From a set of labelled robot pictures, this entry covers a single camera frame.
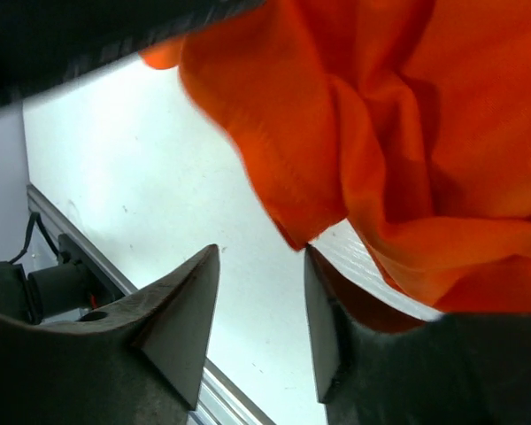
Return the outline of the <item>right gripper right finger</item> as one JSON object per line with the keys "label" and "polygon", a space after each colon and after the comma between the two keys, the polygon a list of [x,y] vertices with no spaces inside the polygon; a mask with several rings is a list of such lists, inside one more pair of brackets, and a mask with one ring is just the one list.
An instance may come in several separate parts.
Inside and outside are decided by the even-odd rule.
{"label": "right gripper right finger", "polygon": [[304,292],[317,397],[331,424],[531,424],[531,313],[422,321],[315,248]]}

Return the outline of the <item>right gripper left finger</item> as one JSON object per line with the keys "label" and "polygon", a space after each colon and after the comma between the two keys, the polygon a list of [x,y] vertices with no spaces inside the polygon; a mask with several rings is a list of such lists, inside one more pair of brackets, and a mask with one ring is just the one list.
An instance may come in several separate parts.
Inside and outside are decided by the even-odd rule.
{"label": "right gripper left finger", "polygon": [[189,410],[128,347],[139,316],[32,326],[0,314],[0,424],[184,424]]}

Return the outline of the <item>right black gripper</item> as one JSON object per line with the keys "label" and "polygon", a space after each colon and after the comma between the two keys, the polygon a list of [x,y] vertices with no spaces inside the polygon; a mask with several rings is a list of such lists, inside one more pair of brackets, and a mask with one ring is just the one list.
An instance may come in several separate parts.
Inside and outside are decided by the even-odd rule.
{"label": "right black gripper", "polygon": [[0,109],[260,5],[247,0],[2,0]]}

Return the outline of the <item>orange t-shirt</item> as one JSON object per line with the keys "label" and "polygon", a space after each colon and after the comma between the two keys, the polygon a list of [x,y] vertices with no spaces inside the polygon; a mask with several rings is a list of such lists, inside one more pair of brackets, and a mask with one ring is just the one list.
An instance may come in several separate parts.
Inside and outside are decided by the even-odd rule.
{"label": "orange t-shirt", "polygon": [[346,220],[406,296],[531,313],[531,1],[267,1],[141,56],[291,248]]}

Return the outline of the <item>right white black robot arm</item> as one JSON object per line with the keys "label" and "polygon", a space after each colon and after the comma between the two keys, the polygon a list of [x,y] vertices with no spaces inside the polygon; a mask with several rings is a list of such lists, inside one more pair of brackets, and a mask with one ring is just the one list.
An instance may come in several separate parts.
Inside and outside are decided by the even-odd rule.
{"label": "right white black robot arm", "polygon": [[[531,424],[531,1],[0,1],[0,108],[177,67],[304,252],[331,424]],[[124,296],[0,262],[0,424],[182,424],[210,244]]]}

